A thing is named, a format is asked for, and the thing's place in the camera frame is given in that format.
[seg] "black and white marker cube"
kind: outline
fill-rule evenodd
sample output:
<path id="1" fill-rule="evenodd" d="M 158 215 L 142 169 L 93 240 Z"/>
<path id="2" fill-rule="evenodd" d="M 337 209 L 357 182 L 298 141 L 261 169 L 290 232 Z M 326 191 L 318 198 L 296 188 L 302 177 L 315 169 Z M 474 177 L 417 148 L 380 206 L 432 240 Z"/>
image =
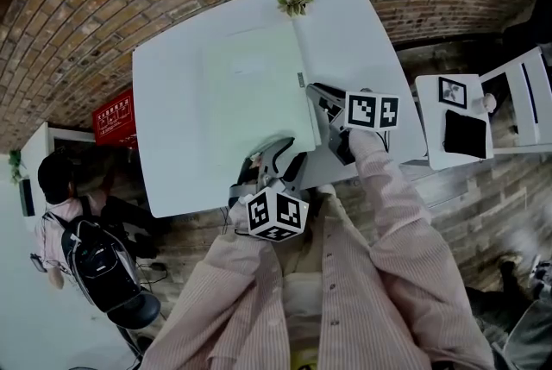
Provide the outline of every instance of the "black and white marker cube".
<path id="1" fill-rule="evenodd" d="M 249 234 L 283 241 L 302 234 L 309 204 L 266 187 L 246 202 Z"/>
<path id="2" fill-rule="evenodd" d="M 398 96 L 376 92 L 347 92 L 345 127 L 371 131 L 398 128 Z"/>

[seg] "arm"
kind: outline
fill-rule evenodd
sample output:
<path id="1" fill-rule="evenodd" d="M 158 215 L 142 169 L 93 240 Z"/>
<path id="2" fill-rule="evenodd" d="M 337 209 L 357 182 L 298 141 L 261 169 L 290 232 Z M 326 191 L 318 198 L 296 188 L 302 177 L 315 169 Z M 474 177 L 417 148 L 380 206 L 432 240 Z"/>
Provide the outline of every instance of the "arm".
<path id="1" fill-rule="evenodd" d="M 236 204 L 232 221 L 245 217 Z M 260 251 L 266 241 L 235 234 L 220 235 L 203 261 L 198 262 L 165 326 L 147 350 L 142 370 L 200 368 L 220 328 L 235 304 L 254 281 Z"/>
<path id="2" fill-rule="evenodd" d="M 379 240 L 370 257 L 389 298 L 432 362 L 494 368 L 492 352 L 469 307 L 449 246 L 430 226 L 430 213 L 376 135 L 352 131 L 350 146 Z"/>
<path id="3" fill-rule="evenodd" d="M 59 267 L 52 267 L 48 269 L 48 281 L 58 290 L 63 289 L 63 275 Z"/>

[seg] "hand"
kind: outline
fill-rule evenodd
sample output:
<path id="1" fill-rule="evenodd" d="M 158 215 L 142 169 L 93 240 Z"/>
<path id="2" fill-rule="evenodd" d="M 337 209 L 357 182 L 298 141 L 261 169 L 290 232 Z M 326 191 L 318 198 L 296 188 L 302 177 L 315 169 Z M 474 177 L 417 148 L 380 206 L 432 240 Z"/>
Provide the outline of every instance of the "hand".
<path id="1" fill-rule="evenodd" d="M 245 204 L 241 203 L 241 201 L 243 201 L 242 197 L 240 197 L 238 201 L 235 202 L 234 206 L 232 206 L 232 209 L 230 209 L 228 215 L 230 221 L 234 225 L 234 229 L 236 229 L 241 234 L 247 234 L 249 232 L 248 209 L 246 208 Z"/>
<path id="2" fill-rule="evenodd" d="M 377 151 L 385 151 L 383 142 L 374 132 L 359 129 L 351 129 L 348 145 L 356 160 L 362 160 Z"/>

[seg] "pink striped shirt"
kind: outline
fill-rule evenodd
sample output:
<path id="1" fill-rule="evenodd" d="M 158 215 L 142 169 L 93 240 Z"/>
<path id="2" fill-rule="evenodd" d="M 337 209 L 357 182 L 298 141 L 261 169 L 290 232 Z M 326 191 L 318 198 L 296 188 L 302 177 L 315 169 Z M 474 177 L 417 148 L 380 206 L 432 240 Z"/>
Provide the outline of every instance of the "pink striped shirt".
<path id="1" fill-rule="evenodd" d="M 321 370 L 492 369 L 449 247 L 380 141 L 351 133 L 379 240 L 372 246 L 337 198 L 323 219 Z M 244 217 L 242 210 L 233 215 Z M 289 370 L 282 271 L 272 245 L 219 236 L 194 269 L 142 370 Z"/>

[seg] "black backpack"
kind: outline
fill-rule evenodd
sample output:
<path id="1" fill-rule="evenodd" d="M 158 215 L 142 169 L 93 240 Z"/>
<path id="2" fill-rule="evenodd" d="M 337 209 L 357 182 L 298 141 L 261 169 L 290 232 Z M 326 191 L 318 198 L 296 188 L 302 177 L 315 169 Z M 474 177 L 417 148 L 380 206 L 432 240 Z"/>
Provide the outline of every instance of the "black backpack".
<path id="1" fill-rule="evenodd" d="M 61 247 L 79 287 L 99 310 L 109 312 L 141 292 L 135 261 L 122 241 L 111 233 L 116 229 L 93 216 L 87 197 L 79 197 L 83 215 L 70 222 L 49 212 L 65 230 Z"/>

